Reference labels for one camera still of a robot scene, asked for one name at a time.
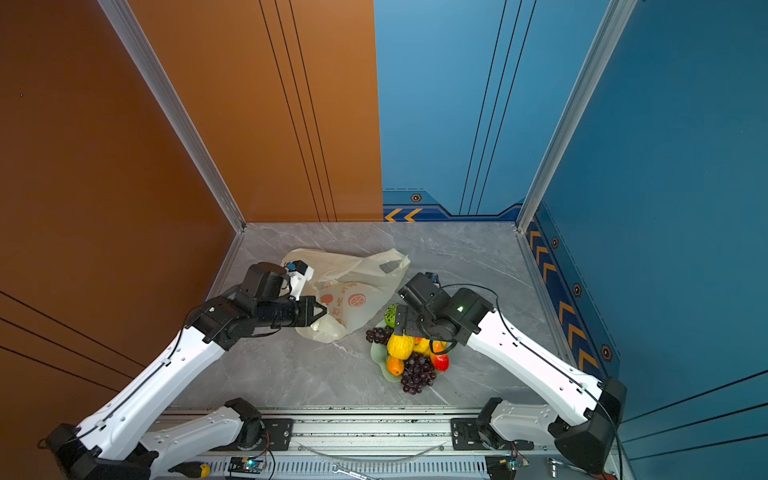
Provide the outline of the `translucent plastic bag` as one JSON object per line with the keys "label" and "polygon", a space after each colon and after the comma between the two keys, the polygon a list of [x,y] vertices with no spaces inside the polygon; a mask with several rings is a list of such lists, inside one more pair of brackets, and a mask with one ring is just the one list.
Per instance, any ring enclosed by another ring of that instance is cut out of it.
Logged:
{"label": "translucent plastic bag", "polygon": [[410,258],[396,249],[358,257],[311,249],[295,249],[282,260],[302,261],[314,270],[302,294],[313,296],[327,313],[302,337],[332,343],[365,326],[390,303],[410,267]]}

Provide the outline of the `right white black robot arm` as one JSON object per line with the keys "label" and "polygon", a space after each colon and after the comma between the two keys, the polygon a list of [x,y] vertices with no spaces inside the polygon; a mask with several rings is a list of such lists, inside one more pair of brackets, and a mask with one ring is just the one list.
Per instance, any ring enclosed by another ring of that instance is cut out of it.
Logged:
{"label": "right white black robot arm", "polygon": [[561,360],[514,327],[486,288],[442,287],[431,273],[412,277],[398,295],[395,333],[466,346],[506,369],[542,400],[541,406],[488,400],[475,419],[480,442],[517,452],[519,443],[553,447],[574,467],[602,476],[611,454],[622,452],[618,425],[627,389],[613,377],[599,379]]}

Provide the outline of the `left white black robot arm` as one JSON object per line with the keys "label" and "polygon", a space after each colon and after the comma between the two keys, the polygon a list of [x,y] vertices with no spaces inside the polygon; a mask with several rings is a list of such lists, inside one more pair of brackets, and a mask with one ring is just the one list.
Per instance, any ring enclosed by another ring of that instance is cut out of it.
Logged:
{"label": "left white black robot arm", "polygon": [[42,447],[68,479],[154,479],[176,467],[198,476],[197,456],[220,446],[258,446],[262,415],[242,398],[167,430],[150,428],[238,341],[309,327],[325,315],[324,305],[302,293],[313,274],[303,261],[250,266],[240,284],[193,308],[169,346],[120,393],[78,425],[59,425]]}

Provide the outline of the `yellow ribbed fruit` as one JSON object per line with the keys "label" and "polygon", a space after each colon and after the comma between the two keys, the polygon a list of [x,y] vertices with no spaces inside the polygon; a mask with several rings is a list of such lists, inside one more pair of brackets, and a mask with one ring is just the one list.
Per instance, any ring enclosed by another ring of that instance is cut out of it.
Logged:
{"label": "yellow ribbed fruit", "polygon": [[398,360],[408,360],[414,351],[415,339],[407,335],[392,334],[387,343],[388,355]]}

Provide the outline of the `green custard apple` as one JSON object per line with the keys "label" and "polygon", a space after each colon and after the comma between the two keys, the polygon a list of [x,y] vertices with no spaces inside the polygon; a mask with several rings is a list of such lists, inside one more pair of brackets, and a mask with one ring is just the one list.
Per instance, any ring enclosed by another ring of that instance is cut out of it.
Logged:
{"label": "green custard apple", "polygon": [[384,316],[385,325],[391,330],[393,330],[396,326],[397,309],[398,309],[398,304],[392,304],[387,308],[385,312],[385,316]]}

